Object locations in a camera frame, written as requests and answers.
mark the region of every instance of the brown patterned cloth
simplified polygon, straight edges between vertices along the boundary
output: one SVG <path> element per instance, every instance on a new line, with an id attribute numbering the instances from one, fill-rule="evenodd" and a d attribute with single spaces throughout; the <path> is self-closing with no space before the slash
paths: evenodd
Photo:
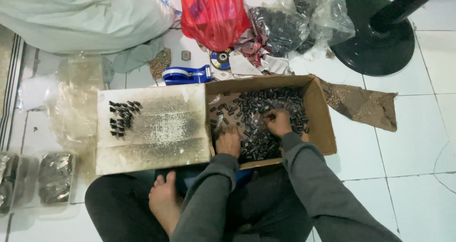
<path id="1" fill-rule="evenodd" d="M 353 121 L 396 132 L 394 97 L 397 93 L 365 90 L 350 85 L 335 85 L 320 80 L 327 104 Z"/>
<path id="2" fill-rule="evenodd" d="M 149 68 L 154 80 L 162 77 L 163 69 L 169 68 L 171 64 L 171 49 L 164 48 L 157 56 L 149 61 Z"/>

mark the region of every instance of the black pants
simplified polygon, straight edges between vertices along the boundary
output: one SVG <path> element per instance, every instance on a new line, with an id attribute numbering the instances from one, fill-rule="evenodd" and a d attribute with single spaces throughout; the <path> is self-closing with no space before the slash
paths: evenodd
<path id="1" fill-rule="evenodd" d="M 150 189 L 142 180 L 124 174 L 100 177 L 89 186 L 85 204 L 104 242 L 169 241 L 149 210 Z M 225 241 L 242 230 L 271 237 L 268 241 L 304 242 L 311 229 L 284 169 L 259 177 L 228 198 Z"/>

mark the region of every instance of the black cylindrical part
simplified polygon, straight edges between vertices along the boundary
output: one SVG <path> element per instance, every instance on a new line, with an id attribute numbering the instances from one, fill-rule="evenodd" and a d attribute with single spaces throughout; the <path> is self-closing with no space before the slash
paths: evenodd
<path id="1" fill-rule="evenodd" d="M 388 31 L 388 27 L 400 23 L 429 0 L 394 0 L 371 17 L 371 26 L 379 32 Z"/>

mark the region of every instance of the blue tape dispenser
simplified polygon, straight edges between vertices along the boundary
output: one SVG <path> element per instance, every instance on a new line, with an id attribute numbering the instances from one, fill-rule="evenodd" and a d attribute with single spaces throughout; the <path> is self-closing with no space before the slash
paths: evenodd
<path id="1" fill-rule="evenodd" d="M 202 68 L 169 67 L 161 74 L 166 85 L 187 85 L 210 82 L 212 73 L 209 65 Z"/>

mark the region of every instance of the red plastic bag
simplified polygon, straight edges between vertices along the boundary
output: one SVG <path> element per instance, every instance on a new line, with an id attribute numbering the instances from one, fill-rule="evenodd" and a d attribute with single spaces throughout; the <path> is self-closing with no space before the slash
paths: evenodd
<path id="1" fill-rule="evenodd" d="M 182 32 L 214 51 L 224 51 L 250 27 L 243 0 L 181 0 Z"/>

